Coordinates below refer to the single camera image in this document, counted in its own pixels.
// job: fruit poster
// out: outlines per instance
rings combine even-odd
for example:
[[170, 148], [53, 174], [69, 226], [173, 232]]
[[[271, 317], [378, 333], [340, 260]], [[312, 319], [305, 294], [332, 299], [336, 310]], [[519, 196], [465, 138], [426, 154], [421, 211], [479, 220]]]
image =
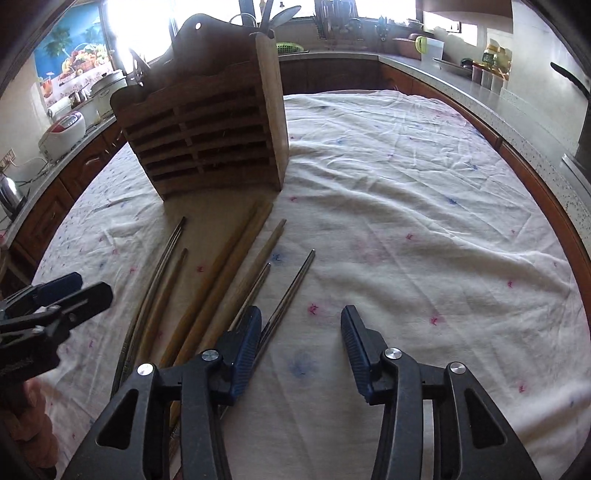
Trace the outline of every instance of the fruit poster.
[[113, 71], [100, 23], [99, 4], [72, 7], [35, 49], [46, 106], [94, 85]]

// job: blue gripper pad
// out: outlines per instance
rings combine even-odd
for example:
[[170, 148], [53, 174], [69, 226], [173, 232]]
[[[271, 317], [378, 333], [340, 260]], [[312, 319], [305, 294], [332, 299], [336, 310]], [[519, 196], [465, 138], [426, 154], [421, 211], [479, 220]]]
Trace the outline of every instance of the blue gripper pad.
[[371, 363], [360, 336], [360, 333], [366, 333], [365, 330], [357, 309], [353, 305], [346, 306], [340, 314], [340, 331], [345, 341], [357, 391], [369, 402], [374, 388], [371, 381]]
[[237, 336], [243, 335], [242, 343], [234, 359], [230, 398], [233, 401], [244, 393], [251, 378], [252, 366], [255, 361], [256, 347], [261, 336], [261, 311], [257, 307], [249, 307], [241, 319]]
[[72, 272], [38, 287], [35, 300], [39, 306], [47, 307], [82, 288], [82, 276]]

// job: plastic pitcher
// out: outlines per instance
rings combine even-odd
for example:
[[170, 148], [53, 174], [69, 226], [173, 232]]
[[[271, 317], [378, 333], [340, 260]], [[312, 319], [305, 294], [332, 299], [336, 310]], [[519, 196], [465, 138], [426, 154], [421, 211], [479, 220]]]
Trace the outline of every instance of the plastic pitcher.
[[415, 40], [415, 46], [421, 54], [421, 61], [433, 62], [433, 59], [441, 60], [444, 45], [444, 42], [433, 38], [418, 37]]

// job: silver screw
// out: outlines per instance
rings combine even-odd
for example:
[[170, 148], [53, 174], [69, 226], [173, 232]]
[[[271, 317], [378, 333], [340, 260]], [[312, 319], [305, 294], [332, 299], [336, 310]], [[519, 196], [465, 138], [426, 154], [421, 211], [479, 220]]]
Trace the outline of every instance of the silver screw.
[[205, 350], [201, 354], [201, 358], [203, 358], [206, 362], [213, 362], [219, 358], [220, 354], [217, 350]]
[[154, 371], [154, 366], [152, 364], [141, 364], [138, 367], [138, 373], [145, 377]]
[[463, 373], [466, 373], [466, 365], [461, 364], [460, 362], [452, 362], [449, 366], [449, 370], [457, 375], [462, 375]]
[[402, 352], [397, 348], [390, 347], [386, 348], [384, 355], [390, 360], [398, 360], [400, 357], [402, 357]]

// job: paper towel roll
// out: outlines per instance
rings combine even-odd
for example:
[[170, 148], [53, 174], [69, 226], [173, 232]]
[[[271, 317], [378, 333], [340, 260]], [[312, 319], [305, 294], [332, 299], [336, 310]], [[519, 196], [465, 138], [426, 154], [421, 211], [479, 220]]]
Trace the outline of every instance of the paper towel roll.
[[47, 109], [47, 115], [52, 120], [58, 120], [58, 113], [60, 114], [59, 116], [62, 116], [65, 113], [63, 112], [63, 110], [65, 110], [66, 108], [69, 110], [71, 108], [70, 105], [70, 98], [64, 97]]

